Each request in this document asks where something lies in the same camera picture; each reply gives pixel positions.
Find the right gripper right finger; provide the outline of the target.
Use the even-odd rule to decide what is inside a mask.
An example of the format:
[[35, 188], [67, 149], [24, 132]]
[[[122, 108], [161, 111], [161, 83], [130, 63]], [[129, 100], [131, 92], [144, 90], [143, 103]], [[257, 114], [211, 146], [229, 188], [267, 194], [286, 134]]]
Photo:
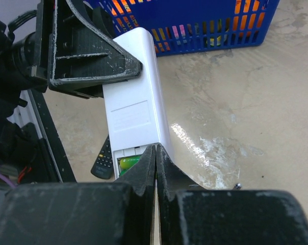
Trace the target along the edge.
[[161, 244], [308, 244], [299, 202], [281, 190], [211, 190], [156, 150]]

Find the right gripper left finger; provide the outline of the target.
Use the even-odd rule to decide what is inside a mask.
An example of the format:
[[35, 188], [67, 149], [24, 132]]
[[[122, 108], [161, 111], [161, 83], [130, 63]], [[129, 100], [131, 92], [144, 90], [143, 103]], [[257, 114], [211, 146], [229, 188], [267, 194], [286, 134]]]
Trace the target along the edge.
[[0, 244], [151, 244], [156, 148], [114, 182], [25, 184], [0, 211]]

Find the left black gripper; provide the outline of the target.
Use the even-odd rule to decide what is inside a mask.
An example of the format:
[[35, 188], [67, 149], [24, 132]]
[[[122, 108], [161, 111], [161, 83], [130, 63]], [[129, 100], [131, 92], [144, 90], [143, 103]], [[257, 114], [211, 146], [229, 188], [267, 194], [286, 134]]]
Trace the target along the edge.
[[138, 77], [142, 63], [113, 38], [112, 16], [83, 1], [41, 1], [36, 30], [6, 51], [6, 93], [36, 89], [81, 97], [103, 96], [103, 84]]

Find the green battery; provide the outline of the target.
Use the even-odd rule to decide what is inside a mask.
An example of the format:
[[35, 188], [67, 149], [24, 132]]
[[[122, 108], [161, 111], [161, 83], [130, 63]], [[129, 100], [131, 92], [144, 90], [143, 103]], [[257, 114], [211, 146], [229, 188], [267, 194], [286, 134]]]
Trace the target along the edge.
[[129, 156], [119, 159], [119, 165], [122, 170], [128, 170], [140, 160], [140, 155]]
[[120, 177], [123, 176], [127, 171], [128, 171], [128, 169], [123, 169], [123, 170], [120, 172], [120, 175], [119, 175], [119, 176], [120, 176]]

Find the small white remote control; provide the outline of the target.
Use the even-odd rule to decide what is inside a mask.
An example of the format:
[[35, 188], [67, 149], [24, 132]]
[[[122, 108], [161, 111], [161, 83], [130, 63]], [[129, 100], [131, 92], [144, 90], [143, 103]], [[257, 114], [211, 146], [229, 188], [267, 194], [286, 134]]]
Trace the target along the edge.
[[161, 144], [174, 159], [155, 45], [149, 31], [138, 27], [114, 41], [141, 61], [139, 77], [103, 86], [115, 178], [121, 158], [142, 155], [147, 146]]

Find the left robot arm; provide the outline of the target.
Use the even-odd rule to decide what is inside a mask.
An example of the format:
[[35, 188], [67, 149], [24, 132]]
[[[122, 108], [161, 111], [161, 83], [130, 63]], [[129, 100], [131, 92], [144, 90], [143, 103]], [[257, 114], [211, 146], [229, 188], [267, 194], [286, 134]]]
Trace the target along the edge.
[[114, 37], [110, 14], [83, 1], [41, 1], [0, 21], [0, 165], [19, 184], [75, 181], [43, 94], [103, 97], [104, 85], [139, 77], [142, 63]]

